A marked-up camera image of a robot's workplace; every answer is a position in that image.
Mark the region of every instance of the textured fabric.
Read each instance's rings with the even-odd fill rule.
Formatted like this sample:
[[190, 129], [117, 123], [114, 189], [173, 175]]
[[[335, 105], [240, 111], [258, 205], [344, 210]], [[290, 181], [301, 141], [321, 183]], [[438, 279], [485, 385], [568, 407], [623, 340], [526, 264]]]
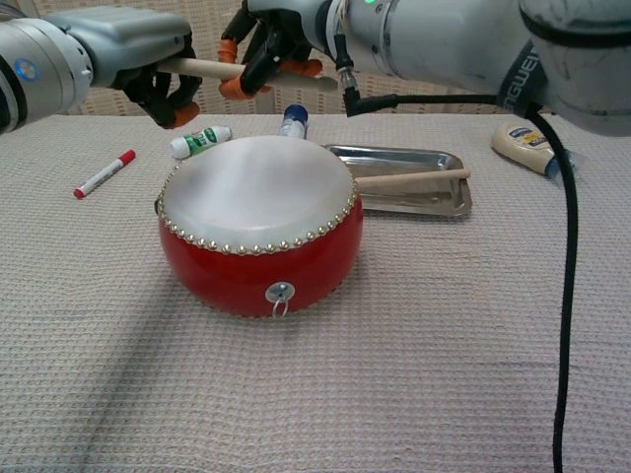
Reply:
[[[185, 16], [193, 30], [193, 46], [197, 57], [217, 60], [217, 47], [224, 28], [239, 10], [242, 0], [21, 0], [20, 6], [27, 12], [41, 17], [59, 10], [82, 8], [94, 5], [129, 5], [139, 8], [176, 12]], [[240, 61], [245, 53], [250, 36], [240, 45]], [[323, 54], [314, 52], [313, 58], [322, 60], [324, 74], [336, 78], [333, 62]], [[362, 93], [368, 96], [383, 94], [457, 94], [434, 84], [409, 82], [390, 77], [359, 74], [358, 83]], [[302, 89], [273, 88], [252, 101], [227, 101], [218, 90], [219, 81], [205, 79], [196, 100], [205, 113], [282, 113], [290, 104], [299, 101], [310, 113], [340, 113], [344, 111], [341, 92], [322, 94]], [[406, 112], [449, 112], [449, 113], [497, 113], [498, 108], [488, 105], [402, 105], [394, 113]], [[124, 93], [109, 90], [90, 91], [90, 96], [81, 105], [70, 110], [72, 114], [96, 115], [144, 115], [139, 106], [131, 103]]]
[[[52, 117], [0, 140], [0, 470], [552, 471], [563, 191], [489, 150], [499, 116], [314, 116], [318, 143], [439, 149], [472, 170], [464, 219], [369, 212], [339, 290], [247, 321], [199, 303], [162, 253], [168, 145], [279, 116]], [[553, 119], [590, 158], [565, 458], [631, 471], [631, 140]], [[83, 201], [75, 185], [138, 158]]]

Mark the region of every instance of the white drumhead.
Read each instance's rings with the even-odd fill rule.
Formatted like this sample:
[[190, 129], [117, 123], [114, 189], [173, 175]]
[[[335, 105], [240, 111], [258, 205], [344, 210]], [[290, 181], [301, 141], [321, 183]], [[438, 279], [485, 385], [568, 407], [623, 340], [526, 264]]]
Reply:
[[184, 237], [226, 252], [256, 253], [268, 245], [299, 246], [322, 228], [334, 228], [348, 212], [349, 199], [354, 203], [354, 190], [348, 167], [323, 147], [258, 136], [184, 162], [168, 181], [162, 205]]

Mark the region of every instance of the stainless steel tray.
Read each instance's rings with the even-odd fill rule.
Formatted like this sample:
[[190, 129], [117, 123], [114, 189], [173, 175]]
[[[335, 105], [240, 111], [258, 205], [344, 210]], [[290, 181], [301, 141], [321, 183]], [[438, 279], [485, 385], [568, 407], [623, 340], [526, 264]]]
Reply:
[[[339, 157], [355, 177], [371, 175], [462, 169], [462, 161], [440, 151], [347, 146], [327, 144], [324, 148]], [[362, 193], [368, 210], [460, 217], [471, 210], [466, 179], [436, 180], [405, 187]]]

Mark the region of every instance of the drumstick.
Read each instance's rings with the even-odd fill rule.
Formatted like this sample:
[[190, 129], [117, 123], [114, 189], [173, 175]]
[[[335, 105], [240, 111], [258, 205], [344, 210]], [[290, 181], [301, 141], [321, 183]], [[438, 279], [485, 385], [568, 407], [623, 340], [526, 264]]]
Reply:
[[[207, 77], [229, 80], [239, 76], [245, 69], [241, 64], [207, 61], [203, 59], [171, 58], [158, 66], [159, 72], [168, 72], [183, 76]], [[316, 89], [320, 92], [336, 92], [337, 81], [330, 77], [309, 77], [293, 72], [279, 72], [269, 81], [268, 86], [290, 87], [296, 89]]]
[[471, 176], [470, 169], [432, 170], [428, 172], [410, 172], [406, 174], [372, 175], [369, 177], [357, 177], [357, 185], [360, 192], [380, 190], [382, 187], [391, 187], [404, 184], [416, 184], [421, 182], [468, 179]]

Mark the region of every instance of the drum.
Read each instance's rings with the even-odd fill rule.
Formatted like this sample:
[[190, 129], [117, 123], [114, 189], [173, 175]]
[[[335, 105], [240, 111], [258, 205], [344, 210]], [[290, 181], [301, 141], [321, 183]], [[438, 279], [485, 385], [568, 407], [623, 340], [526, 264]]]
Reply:
[[322, 300], [347, 276], [362, 238], [350, 170], [298, 138], [240, 138], [188, 159], [156, 210], [178, 279], [242, 317], [282, 317]]

